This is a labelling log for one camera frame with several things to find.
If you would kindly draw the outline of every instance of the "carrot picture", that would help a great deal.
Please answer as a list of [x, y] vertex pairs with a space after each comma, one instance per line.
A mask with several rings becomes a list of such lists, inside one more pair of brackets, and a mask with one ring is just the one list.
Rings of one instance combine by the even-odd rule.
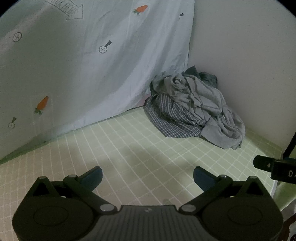
[[139, 13], [144, 12], [147, 7], [148, 7], [148, 5], [143, 5], [143, 6], [137, 7], [136, 9], [133, 10], [133, 13], [136, 13], [139, 16], [140, 15]]
[[41, 115], [42, 114], [41, 111], [46, 107], [47, 101], [48, 101], [48, 96], [45, 96], [44, 99], [39, 102], [39, 104], [37, 105], [37, 108], [35, 108], [34, 113], [35, 114], [39, 113], [39, 115]]

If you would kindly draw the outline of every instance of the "white wall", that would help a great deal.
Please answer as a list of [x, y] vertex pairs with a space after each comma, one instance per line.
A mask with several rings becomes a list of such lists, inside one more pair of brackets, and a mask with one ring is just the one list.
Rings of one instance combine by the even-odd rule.
[[196, 0], [189, 65], [218, 77], [246, 126], [286, 148], [296, 131], [296, 18], [276, 0]]

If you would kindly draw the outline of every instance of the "floor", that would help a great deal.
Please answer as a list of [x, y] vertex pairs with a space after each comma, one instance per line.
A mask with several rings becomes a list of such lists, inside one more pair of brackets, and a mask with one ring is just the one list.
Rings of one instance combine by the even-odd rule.
[[273, 180], [255, 169], [256, 155], [279, 158], [282, 149], [250, 129], [242, 147], [224, 150], [201, 138], [166, 138], [142, 107], [71, 131], [49, 144], [0, 165], [0, 240], [17, 241], [11, 220], [35, 179], [62, 180], [101, 166], [102, 183], [94, 191], [117, 207], [122, 204], [179, 207], [202, 193], [193, 169], [202, 166], [234, 180], [257, 175], [268, 191]]

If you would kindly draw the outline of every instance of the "hand-drawn arrow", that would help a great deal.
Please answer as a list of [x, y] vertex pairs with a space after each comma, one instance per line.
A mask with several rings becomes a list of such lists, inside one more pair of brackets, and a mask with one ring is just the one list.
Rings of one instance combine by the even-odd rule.
[[52, 4], [56, 8], [60, 9], [69, 19], [79, 19], [83, 18], [83, 5], [78, 7], [71, 0], [45, 0], [46, 2]]

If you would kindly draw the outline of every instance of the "plaid fabric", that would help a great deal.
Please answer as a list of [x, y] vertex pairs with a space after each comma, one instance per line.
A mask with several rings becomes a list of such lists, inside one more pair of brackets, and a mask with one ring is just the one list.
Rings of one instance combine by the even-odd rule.
[[150, 84], [151, 96], [144, 110], [165, 137], [199, 137], [205, 121], [190, 114], [167, 94], [158, 94]]

